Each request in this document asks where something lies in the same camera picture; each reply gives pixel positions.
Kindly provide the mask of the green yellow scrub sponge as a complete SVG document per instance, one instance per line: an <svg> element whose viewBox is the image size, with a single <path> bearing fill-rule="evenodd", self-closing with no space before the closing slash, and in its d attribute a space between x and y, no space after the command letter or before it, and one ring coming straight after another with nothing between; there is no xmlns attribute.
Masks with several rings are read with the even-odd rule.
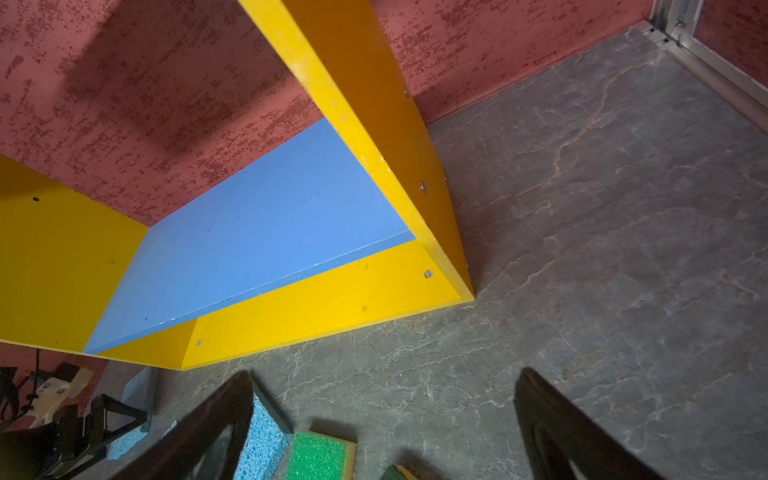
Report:
<svg viewBox="0 0 768 480"><path fill-rule="evenodd" d="M294 435L286 480L350 480L357 444L312 431Z"/></svg>

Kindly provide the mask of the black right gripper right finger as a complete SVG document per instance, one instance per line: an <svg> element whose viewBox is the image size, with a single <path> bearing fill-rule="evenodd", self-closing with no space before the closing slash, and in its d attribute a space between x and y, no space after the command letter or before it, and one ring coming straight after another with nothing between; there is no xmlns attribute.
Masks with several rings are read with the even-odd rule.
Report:
<svg viewBox="0 0 768 480"><path fill-rule="evenodd" d="M659 479L537 371L521 370L514 406L535 479Z"/></svg>

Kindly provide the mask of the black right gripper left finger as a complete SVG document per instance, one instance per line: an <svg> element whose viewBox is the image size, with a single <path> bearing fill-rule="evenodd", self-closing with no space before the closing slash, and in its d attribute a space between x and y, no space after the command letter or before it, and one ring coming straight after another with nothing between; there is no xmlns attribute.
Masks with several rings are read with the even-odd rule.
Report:
<svg viewBox="0 0 768 480"><path fill-rule="evenodd" d="M253 381L240 371L116 479L232 479L254 411Z"/></svg>

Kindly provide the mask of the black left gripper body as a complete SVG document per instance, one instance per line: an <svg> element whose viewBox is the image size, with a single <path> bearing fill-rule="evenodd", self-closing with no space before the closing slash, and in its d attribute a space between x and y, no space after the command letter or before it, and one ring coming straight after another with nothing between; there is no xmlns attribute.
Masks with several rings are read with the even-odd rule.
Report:
<svg viewBox="0 0 768 480"><path fill-rule="evenodd" d="M66 417L44 426L1 433L2 479L73 479L89 467L80 464L83 418Z"/></svg>

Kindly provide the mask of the dark green curved sponge upper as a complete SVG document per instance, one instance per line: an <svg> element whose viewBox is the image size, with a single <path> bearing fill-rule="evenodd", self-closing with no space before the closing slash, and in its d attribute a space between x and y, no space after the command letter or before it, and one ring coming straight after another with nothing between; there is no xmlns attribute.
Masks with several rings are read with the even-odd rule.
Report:
<svg viewBox="0 0 768 480"><path fill-rule="evenodd" d="M390 465L384 470L380 480L418 480L418 478L402 465Z"/></svg>

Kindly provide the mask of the yellow wooden shelf unit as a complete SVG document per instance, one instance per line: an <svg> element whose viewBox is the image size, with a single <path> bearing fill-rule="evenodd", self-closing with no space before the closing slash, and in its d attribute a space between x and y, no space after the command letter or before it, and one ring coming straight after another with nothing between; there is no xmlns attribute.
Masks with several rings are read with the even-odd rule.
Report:
<svg viewBox="0 0 768 480"><path fill-rule="evenodd" d="M187 370L469 302L368 1L5 1L1 339Z"/></svg>

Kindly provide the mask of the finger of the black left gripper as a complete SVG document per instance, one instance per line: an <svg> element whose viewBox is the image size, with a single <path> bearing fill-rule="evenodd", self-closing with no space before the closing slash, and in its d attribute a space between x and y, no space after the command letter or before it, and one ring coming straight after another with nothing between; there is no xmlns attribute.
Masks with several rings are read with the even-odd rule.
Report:
<svg viewBox="0 0 768 480"><path fill-rule="evenodd" d="M115 414L130 419L128 423L116 429L108 427L108 417ZM106 447L113 441L143 426L148 420L144 410L126 405L113 397L101 394L91 401L88 414L88 441L90 447Z"/></svg>

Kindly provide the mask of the aluminium corner frame post right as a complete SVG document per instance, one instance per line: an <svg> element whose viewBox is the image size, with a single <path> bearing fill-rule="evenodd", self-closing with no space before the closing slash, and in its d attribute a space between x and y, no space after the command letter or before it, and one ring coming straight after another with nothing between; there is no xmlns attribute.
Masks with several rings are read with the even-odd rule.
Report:
<svg viewBox="0 0 768 480"><path fill-rule="evenodd" d="M767 129L767 0L655 1L636 28Z"/></svg>

